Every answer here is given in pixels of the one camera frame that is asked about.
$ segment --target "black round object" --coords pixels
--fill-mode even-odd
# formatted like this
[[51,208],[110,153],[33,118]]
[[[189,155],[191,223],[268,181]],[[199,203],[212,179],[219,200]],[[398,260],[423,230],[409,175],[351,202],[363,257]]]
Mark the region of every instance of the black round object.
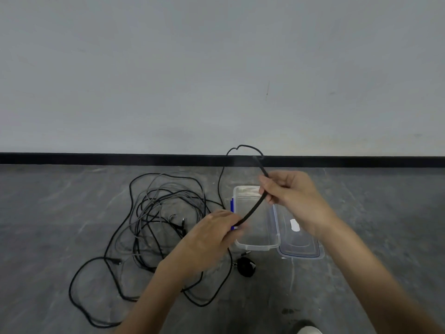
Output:
[[250,278],[255,273],[256,265],[249,258],[241,257],[236,261],[236,268],[239,274]]

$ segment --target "hand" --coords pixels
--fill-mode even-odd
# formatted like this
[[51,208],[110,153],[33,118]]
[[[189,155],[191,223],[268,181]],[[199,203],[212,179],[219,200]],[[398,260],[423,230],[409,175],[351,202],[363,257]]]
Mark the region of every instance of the hand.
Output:
[[311,235],[320,238],[326,226],[339,220],[307,173],[272,171],[269,177],[259,177],[259,193],[269,193],[267,202],[285,206]]
[[242,229],[230,230],[240,220],[239,215],[227,210],[217,210],[206,215],[160,265],[174,268],[182,274],[183,279],[209,269],[242,236]]

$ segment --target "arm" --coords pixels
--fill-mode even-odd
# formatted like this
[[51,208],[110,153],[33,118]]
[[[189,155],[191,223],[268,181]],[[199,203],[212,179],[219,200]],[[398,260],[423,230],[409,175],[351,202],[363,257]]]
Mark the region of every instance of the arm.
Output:
[[273,171],[260,177],[260,193],[284,205],[318,238],[343,273],[377,333],[443,333],[413,302],[359,236],[340,220],[309,176],[299,171]]
[[242,235],[241,229],[230,230],[240,219],[236,214],[219,210],[196,224],[158,265],[146,290],[115,333],[158,333],[184,281],[215,265]]

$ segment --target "person's left hand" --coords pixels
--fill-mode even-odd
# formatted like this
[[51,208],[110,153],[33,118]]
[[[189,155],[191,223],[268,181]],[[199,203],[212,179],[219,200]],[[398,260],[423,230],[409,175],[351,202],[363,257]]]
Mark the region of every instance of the person's left hand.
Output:
[[242,229],[230,230],[240,220],[239,215],[227,210],[206,215],[159,265],[171,266],[184,279],[209,269],[242,235]]

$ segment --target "clear plastic container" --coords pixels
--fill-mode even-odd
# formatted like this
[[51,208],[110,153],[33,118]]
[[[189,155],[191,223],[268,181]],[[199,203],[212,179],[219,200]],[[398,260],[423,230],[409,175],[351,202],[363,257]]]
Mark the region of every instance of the clear plastic container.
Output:
[[276,207],[281,244],[277,248],[281,256],[299,259],[321,259],[323,247],[317,239],[299,227],[293,215],[284,207]]
[[[233,190],[233,212],[245,216],[261,195],[259,186],[236,186]],[[235,241],[237,247],[247,251],[268,251],[280,245],[275,205],[262,202],[246,220],[244,235]]]

